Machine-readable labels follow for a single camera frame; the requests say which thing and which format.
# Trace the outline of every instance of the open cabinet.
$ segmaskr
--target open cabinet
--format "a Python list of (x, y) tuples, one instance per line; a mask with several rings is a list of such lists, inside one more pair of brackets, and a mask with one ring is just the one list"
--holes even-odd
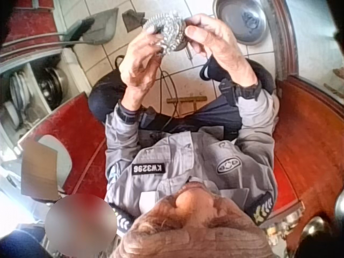
[[(60, 79), (52, 75), (54, 71)], [(59, 92), (56, 85), (61, 81), (62, 92)], [(20, 143), (36, 126), (57, 112), (61, 105), (82, 92), (88, 94), (90, 90), (91, 86), (69, 48), (31, 54), (1, 64), (0, 159), (8, 161), (19, 157), (22, 152)]]

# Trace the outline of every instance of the hand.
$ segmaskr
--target hand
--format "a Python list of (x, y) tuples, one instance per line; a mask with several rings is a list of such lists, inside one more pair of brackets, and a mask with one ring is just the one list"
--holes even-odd
[(242, 56), (232, 30), (223, 21), (201, 14), (187, 19), (187, 25), (185, 34), (191, 39), (196, 53), (205, 55), (205, 52), (211, 52), (232, 80), (243, 87), (257, 83), (257, 77)]
[(138, 110), (144, 96), (153, 86), (156, 72), (161, 64), (156, 46), (162, 35), (142, 31), (128, 46), (127, 53), (119, 66), (122, 81), (127, 85), (122, 105), (129, 110)]

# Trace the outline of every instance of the gray uniform shirt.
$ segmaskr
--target gray uniform shirt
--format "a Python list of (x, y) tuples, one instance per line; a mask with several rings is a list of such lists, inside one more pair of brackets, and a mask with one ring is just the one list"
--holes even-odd
[(222, 140), (222, 127), (166, 134), (140, 146), (139, 125), (108, 115), (105, 200), (138, 217), (187, 181), (203, 182), (215, 194), (232, 199), (261, 224), (277, 198), (274, 178), (274, 101), (262, 90), (257, 101), (239, 97), (242, 128), (235, 143)]

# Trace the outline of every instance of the cardboard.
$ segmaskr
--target cardboard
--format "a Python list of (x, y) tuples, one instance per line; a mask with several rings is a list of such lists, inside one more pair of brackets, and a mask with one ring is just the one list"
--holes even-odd
[(23, 150), (21, 194), (36, 199), (58, 200), (57, 151), (31, 139), (25, 140)]

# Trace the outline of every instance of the nose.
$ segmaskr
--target nose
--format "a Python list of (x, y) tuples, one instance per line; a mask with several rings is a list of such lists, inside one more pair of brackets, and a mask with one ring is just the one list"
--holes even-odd
[(184, 227), (203, 227), (214, 217), (213, 206), (213, 196), (202, 186), (186, 188), (176, 198), (176, 211), (186, 221)]

